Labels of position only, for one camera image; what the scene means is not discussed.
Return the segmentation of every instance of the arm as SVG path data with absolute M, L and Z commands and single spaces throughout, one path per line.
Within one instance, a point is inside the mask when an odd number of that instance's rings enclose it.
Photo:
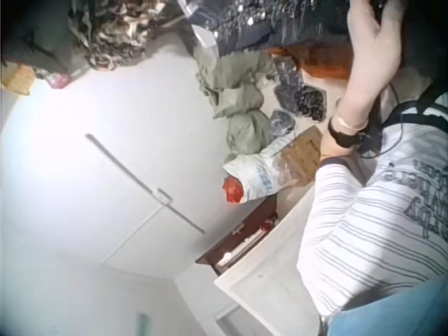
M 354 60 L 346 93 L 330 121 L 336 132 L 355 135 L 367 126 L 376 97 L 400 65 L 404 9 L 403 0 L 388 0 L 380 25 L 369 0 L 351 0 L 348 24 Z M 339 146 L 327 131 L 322 138 L 321 160 L 349 156 L 354 149 Z

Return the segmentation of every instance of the orange object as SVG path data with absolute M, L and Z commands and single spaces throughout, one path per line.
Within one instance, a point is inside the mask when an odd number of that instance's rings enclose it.
M 269 52 L 272 55 L 292 57 L 298 69 L 315 78 L 348 80 L 353 62 L 353 50 L 348 43 L 294 45 L 287 48 L 270 48 Z
M 229 203 L 239 203 L 241 198 L 243 198 L 243 185 L 238 178 L 232 175 L 224 179 L 223 189 L 225 190 L 225 196 Z

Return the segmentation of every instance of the red object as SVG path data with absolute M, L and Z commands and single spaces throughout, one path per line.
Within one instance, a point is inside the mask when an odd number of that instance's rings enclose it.
M 71 82 L 71 77 L 67 73 L 52 73 L 45 77 L 45 80 L 52 89 L 63 89 Z
M 241 198 L 243 198 L 243 185 L 238 178 L 232 175 L 224 179 L 223 189 L 225 190 L 225 196 L 229 203 L 239 203 Z

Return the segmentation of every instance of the striped shirt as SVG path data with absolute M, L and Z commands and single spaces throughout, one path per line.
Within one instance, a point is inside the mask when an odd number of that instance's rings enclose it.
M 383 149 L 400 137 L 387 127 Z M 316 173 L 297 268 L 322 316 L 448 274 L 448 136 L 404 124 L 365 185 L 342 164 Z

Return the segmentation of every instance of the bracelet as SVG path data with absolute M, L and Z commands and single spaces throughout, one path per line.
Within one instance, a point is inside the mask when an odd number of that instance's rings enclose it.
M 355 128 L 355 127 L 352 127 L 352 126 L 348 126 L 347 123 L 344 121 L 344 119 L 342 119 L 342 118 L 339 117 L 338 115 L 335 115 L 335 117 L 336 117 L 336 120 L 338 121 L 339 124 L 341 124 L 342 126 L 348 128 L 349 130 L 353 130 L 353 131 L 357 131 L 357 132 L 359 132 L 359 131 L 364 130 L 364 129 L 365 129 L 365 126 L 367 126 L 367 124 L 366 124 L 366 125 L 364 125 L 364 126 L 362 126 L 362 127 L 360 127 L 360 128 Z

